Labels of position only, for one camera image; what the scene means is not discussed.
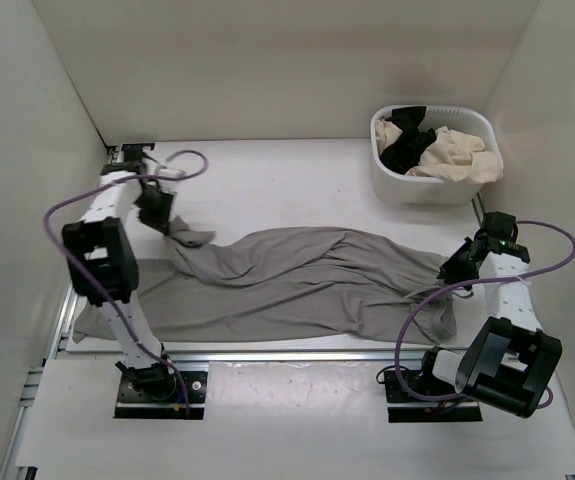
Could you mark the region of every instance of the beige clothing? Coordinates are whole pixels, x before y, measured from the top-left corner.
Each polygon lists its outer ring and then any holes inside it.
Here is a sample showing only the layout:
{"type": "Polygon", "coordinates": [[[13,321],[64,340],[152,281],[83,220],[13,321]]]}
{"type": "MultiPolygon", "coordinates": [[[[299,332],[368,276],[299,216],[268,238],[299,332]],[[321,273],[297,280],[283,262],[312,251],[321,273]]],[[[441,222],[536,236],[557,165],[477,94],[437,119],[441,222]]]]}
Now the beige clothing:
{"type": "Polygon", "coordinates": [[[391,122],[388,122],[384,118],[379,118],[376,120],[376,125],[374,125],[376,130],[376,146],[378,147],[378,156],[383,153],[389,145],[396,143],[398,137],[403,133],[403,131],[391,122]]]}
{"type": "Polygon", "coordinates": [[[469,184],[500,180],[503,170],[499,158],[484,150],[480,137],[441,127],[436,130],[436,141],[420,156],[420,165],[407,175],[469,184]]]}

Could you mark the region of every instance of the white panel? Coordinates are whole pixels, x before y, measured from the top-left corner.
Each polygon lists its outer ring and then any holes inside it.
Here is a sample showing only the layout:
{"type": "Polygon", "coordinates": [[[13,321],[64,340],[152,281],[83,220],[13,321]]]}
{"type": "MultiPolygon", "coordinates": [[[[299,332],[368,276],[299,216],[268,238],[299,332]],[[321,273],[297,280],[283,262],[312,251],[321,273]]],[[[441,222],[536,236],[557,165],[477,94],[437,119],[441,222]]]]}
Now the white panel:
{"type": "Polygon", "coordinates": [[[112,418],[112,360],[47,363],[17,464],[37,480],[232,478],[552,480],[575,473],[558,382],[528,420],[483,406],[470,424],[387,423],[382,364],[219,364],[202,421],[112,418]]]}
{"type": "Polygon", "coordinates": [[[0,0],[0,460],[66,279],[41,216],[91,186],[103,157],[33,5],[0,0]]]}
{"type": "MultiPolygon", "coordinates": [[[[543,0],[486,110],[505,159],[505,178],[486,192],[487,207],[557,223],[575,235],[575,2],[543,0]]],[[[536,264],[560,259],[556,234],[523,227],[536,264]]],[[[560,336],[559,368],[575,423],[575,262],[534,279],[534,303],[560,336]]]]}
{"type": "MultiPolygon", "coordinates": [[[[229,245],[267,228],[339,226],[383,235],[407,247],[449,256],[463,238],[478,230],[471,204],[401,205],[378,199],[371,183],[369,140],[272,140],[163,142],[150,154],[164,160],[181,149],[195,149],[210,159],[204,175],[181,183],[174,212],[192,228],[213,230],[215,243],[229,245]]],[[[173,167],[198,170],[201,160],[181,156],[173,167]]],[[[126,230],[138,258],[166,258],[162,236],[140,224],[135,212],[126,230]]],[[[449,346],[468,347],[487,320],[483,288],[470,300],[458,300],[457,335],[449,346]]],[[[311,340],[252,344],[165,342],[169,351],[267,351],[393,349],[393,344],[349,335],[311,340]]],[[[116,351],[118,344],[88,338],[68,343],[68,351],[116,351]]]]}
{"type": "Polygon", "coordinates": [[[537,0],[35,0],[109,143],[367,137],[482,107],[537,0]]]}

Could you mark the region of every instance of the gray cloth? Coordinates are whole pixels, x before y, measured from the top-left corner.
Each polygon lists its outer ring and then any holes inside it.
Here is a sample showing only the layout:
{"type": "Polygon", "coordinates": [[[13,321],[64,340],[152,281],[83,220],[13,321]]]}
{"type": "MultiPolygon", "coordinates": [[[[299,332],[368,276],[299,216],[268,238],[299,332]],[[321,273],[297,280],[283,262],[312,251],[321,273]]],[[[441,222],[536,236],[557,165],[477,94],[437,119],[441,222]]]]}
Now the gray cloth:
{"type": "Polygon", "coordinates": [[[180,243],[183,247],[200,247],[211,242],[216,236],[215,232],[197,232],[189,228],[189,225],[180,217],[174,217],[169,222],[171,239],[180,243]]]}
{"type": "MultiPolygon", "coordinates": [[[[437,288],[445,261],[345,228],[265,230],[227,247],[192,248],[196,242],[174,237],[166,240],[171,261],[138,261],[139,299],[162,341],[252,342],[340,333],[396,341],[411,310],[437,288]]],[[[91,307],[74,331],[75,341],[81,334],[114,338],[91,307]]],[[[416,317],[405,341],[437,343],[455,333],[451,300],[442,299],[416,317]]]]}

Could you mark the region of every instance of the cable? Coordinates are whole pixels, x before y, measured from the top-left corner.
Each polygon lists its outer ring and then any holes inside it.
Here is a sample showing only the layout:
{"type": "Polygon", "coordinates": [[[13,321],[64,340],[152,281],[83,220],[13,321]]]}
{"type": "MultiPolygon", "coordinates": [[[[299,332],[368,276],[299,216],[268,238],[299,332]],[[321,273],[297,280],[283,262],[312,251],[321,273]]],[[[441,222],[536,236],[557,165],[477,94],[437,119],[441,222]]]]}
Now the cable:
{"type": "MultiPolygon", "coordinates": [[[[403,340],[405,338],[405,333],[407,333],[409,326],[414,322],[416,315],[418,315],[418,313],[420,313],[420,311],[423,308],[425,308],[430,302],[432,302],[433,300],[435,300],[435,299],[437,299],[443,295],[451,293],[452,291],[454,291],[458,288],[462,288],[462,287],[470,287],[472,285],[487,284],[487,283],[518,282],[518,281],[523,281],[523,280],[530,278],[530,277],[535,277],[537,275],[544,275],[545,273],[553,272],[554,270],[558,270],[559,268],[564,267],[565,265],[567,265],[569,262],[571,262],[574,259],[574,257],[575,257],[575,238],[568,231],[566,231],[566,230],[564,230],[564,229],[562,229],[556,225],[552,225],[551,223],[539,222],[536,220],[522,220],[522,221],[516,222],[516,224],[538,225],[540,227],[549,228],[551,230],[555,230],[558,233],[563,234],[571,242],[572,249],[571,249],[570,254],[564,260],[561,260],[560,262],[558,262],[554,265],[551,265],[549,267],[539,268],[537,270],[534,270],[533,272],[527,272],[527,273],[524,273],[524,274],[519,275],[519,276],[497,277],[497,278],[480,278],[480,279],[476,279],[476,280],[465,280],[463,282],[454,283],[452,285],[448,285],[446,287],[441,288],[440,290],[435,291],[434,293],[432,293],[431,295],[426,297],[424,300],[422,300],[416,306],[416,308],[411,312],[409,317],[407,317],[407,320],[405,320],[405,323],[403,323],[403,326],[401,327],[400,332],[398,333],[398,339],[396,340],[396,348],[394,349],[394,365],[396,367],[395,368],[396,378],[398,379],[398,382],[400,383],[401,388],[408,395],[410,395],[410,396],[412,396],[418,400],[422,400],[424,402],[437,402],[437,401],[443,401],[443,400],[458,400],[460,398],[463,398],[463,395],[461,395],[459,393],[450,393],[447,395],[423,395],[421,393],[418,393],[418,392],[415,392],[414,390],[412,390],[411,387],[409,386],[409,384],[407,383],[407,381],[405,380],[405,378],[403,377],[403,372],[402,372],[402,368],[400,365],[400,353],[401,353],[401,349],[402,349],[403,340]]],[[[543,403],[542,404],[543,406],[540,408],[545,408],[545,407],[549,406],[551,404],[551,401],[549,401],[549,400],[553,401],[553,395],[550,395],[550,399],[548,399],[545,403],[543,403]]]]}
{"type": "Polygon", "coordinates": [[[176,378],[176,375],[174,375],[172,378],[174,379],[174,386],[171,388],[171,390],[167,395],[165,395],[164,397],[154,397],[153,395],[150,394],[148,395],[149,398],[151,398],[154,402],[164,402],[165,400],[170,398],[174,393],[176,393],[176,388],[178,387],[178,379],[176,378]]]}
{"type": "Polygon", "coordinates": [[[545,387],[545,391],[547,392],[547,400],[536,407],[536,410],[541,410],[543,408],[547,408],[549,405],[554,403],[554,392],[551,391],[551,388],[545,387]]]}
{"type": "MultiPolygon", "coordinates": [[[[396,368],[396,365],[387,365],[385,368],[379,370],[378,373],[376,374],[376,383],[378,383],[379,385],[384,385],[385,381],[383,380],[381,382],[380,380],[378,380],[378,377],[380,377],[381,373],[385,373],[387,370],[391,370],[392,368],[396,368]]],[[[409,370],[407,367],[403,367],[402,365],[400,366],[400,368],[402,368],[403,370],[409,370]]]]}
{"type": "Polygon", "coordinates": [[[185,413],[187,414],[187,418],[189,418],[189,395],[187,392],[187,385],[185,385],[185,381],[183,379],[182,374],[180,373],[180,371],[176,368],[176,366],[169,360],[164,359],[162,357],[159,357],[158,355],[156,355],[155,353],[151,352],[150,350],[148,350],[142,343],[140,343],[140,339],[138,338],[138,335],[136,335],[136,332],[134,331],[134,329],[132,328],[132,326],[129,324],[129,321],[127,320],[127,317],[125,316],[125,313],[122,311],[122,309],[120,308],[120,306],[118,305],[118,303],[116,303],[116,301],[112,298],[112,296],[109,294],[109,292],[105,289],[105,287],[103,287],[103,285],[100,283],[100,281],[87,269],[87,267],[85,267],[75,256],[73,253],[71,253],[69,251],[69,249],[67,247],[65,247],[60,240],[58,239],[58,236],[56,235],[56,233],[52,230],[51,228],[51,224],[50,224],[50,219],[52,217],[52,215],[54,213],[56,213],[58,210],[60,210],[61,208],[67,207],[69,205],[72,205],[74,203],[80,202],[81,200],[85,200],[86,198],[89,197],[94,197],[96,195],[98,195],[99,193],[104,192],[105,190],[109,190],[112,187],[115,187],[116,185],[120,185],[132,180],[169,180],[169,181],[177,181],[177,182],[181,182],[184,180],[188,180],[190,178],[194,178],[197,177],[199,175],[202,175],[203,173],[205,173],[205,171],[207,170],[207,168],[209,167],[209,160],[207,160],[207,157],[205,157],[202,153],[196,151],[196,150],[181,150],[180,152],[176,152],[174,153],[174,158],[178,157],[179,155],[182,154],[186,154],[186,153],[191,153],[194,155],[198,155],[202,161],[203,161],[203,165],[200,168],[200,170],[198,170],[195,173],[192,173],[190,175],[185,175],[182,177],[166,177],[163,175],[130,175],[128,177],[123,177],[120,178],[118,180],[116,180],[115,182],[112,183],[108,183],[105,185],[102,185],[98,188],[95,188],[89,192],[86,193],[82,193],[80,195],[77,195],[75,197],[72,197],[68,200],[64,200],[60,203],[57,203],[56,205],[54,205],[53,207],[49,208],[49,210],[47,210],[47,212],[45,213],[45,215],[43,216],[43,228],[45,229],[45,232],[47,233],[47,236],[49,237],[49,239],[51,240],[51,242],[54,244],[54,246],[58,249],[58,251],[60,251],[60,253],[62,253],[65,257],[67,257],[67,259],[69,260],[69,262],[71,263],[71,265],[74,266],[74,268],[76,268],[76,270],[78,270],[80,272],[80,274],[85,277],[85,280],[87,280],[95,289],[96,291],[111,305],[111,307],[116,311],[116,314],[118,315],[118,317],[120,318],[121,322],[123,323],[123,325],[125,326],[125,330],[127,330],[127,333],[129,334],[129,337],[136,343],[136,346],[138,346],[138,348],[148,357],[150,357],[151,359],[155,360],[158,363],[162,363],[163,365],[165,365],[167,368],[170,368],[174,375],[176,376],[176,379],[178,380],[178,382],[180,383],[180,388],[181,391],[178,395],[178,398],[181,399],[182,396],[184,395],[185,398],[185,413]]]}
{"type": "Polygon", "coordinates": [[[164,167],[165,165],[163,165],[162,163],[160,163],[160,161],[156,160],[154,157],[152,157],[151,155],[149,155],[147,152],[145,152],[143,150],[143,157],[151,160],[152,162],[154,162],[156,165],[160,166],[160,167],[164,167]]]}
{"type": "Polygon", "coordinates": [[[432,413],[430,413],[429,415],[426,415],[425,417],[423,417],[423,420],[427,420],[428,418],[435,418],[438,417],[440,415],[444,415],[445,413],[449,413],[451,411],[456,410],[461,403],[467,401],[468,397],[462,396],[456,400],[455,402],[453,402],[451,405],[449,405],[448,407],[446,407],[445,405],[440,406],[438,409],[436,409],[435,411],[433,411],[432,413]]]}

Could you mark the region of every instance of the white wall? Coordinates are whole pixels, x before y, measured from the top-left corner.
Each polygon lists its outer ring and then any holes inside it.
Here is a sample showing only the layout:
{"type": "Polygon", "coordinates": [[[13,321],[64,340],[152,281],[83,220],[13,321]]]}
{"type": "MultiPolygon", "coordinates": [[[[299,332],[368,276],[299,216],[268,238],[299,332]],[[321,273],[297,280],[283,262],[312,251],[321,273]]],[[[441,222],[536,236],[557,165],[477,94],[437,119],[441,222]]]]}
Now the white wall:
{"type": "Polygon", "coordinates": [[[0,0],[0,461],[66,280],[42,213],[92,186],[103,158],[33,5],[0,0]]]}
{"type": "MultiPolygon", "coordinates": [[[[485,191],[487,209],[575,234],[575,2],[541,1],[486,113],[506,165],[503,181],[485,191]]],[[[538,264],[567,252],[547,232],[525,227],[520,238],[538,264]]],[[[563,340],[559,373],[575,422],[575,262],[534,283],[541,322],[563,340]]]]}
{"type": "Polygon", "coordinates": [[[105,140],[367,137],[481,108],[537,0],[34,0],[105,140]]]}

